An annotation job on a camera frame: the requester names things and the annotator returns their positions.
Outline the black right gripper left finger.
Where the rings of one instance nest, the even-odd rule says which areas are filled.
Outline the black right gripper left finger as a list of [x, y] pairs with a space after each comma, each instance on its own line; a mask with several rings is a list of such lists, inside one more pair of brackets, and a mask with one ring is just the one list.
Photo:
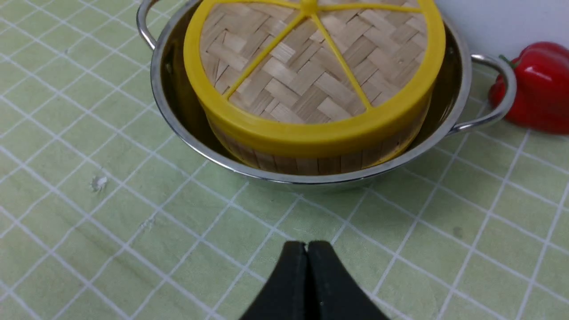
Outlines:
[[270, 277], [242, 320], [303, 320], [308, 258], [305, 243], [287, 241]]

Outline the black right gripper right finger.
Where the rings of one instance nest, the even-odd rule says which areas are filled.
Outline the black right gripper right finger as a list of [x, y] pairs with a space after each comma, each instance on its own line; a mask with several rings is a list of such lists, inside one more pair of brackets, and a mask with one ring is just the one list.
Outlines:
[[308, 320], [388, 320], [363, 292], [329, 242], [308, 245]]

